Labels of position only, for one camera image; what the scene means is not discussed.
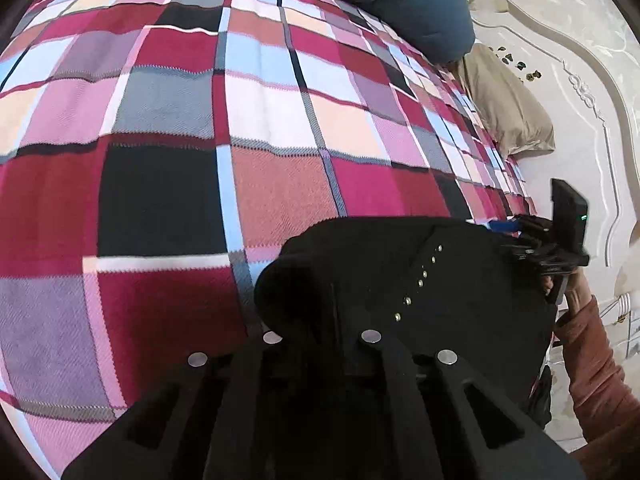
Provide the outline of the red sleeved right forearm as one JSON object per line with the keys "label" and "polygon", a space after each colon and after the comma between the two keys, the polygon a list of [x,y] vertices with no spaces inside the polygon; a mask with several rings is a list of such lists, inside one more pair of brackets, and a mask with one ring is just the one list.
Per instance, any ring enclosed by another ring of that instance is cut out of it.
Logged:
{"label": "red sleeved right forearm", "polygon": [[639,400],[614,360],[597,301],[565,313],[554,333],[562,342],[570,397],[586,440],[573,457],[588,479],[637,479]]}

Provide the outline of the right hand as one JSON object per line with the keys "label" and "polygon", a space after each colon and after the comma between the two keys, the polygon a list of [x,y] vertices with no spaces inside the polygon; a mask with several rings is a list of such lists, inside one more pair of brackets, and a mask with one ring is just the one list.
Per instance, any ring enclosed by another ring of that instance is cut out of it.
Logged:
{"label": "right hand", "polygon": [[593,294],[583,268],[577,268],[568,277],[564,297],[567,310],[555,322],[554,331],[586,326],[592,318]]}

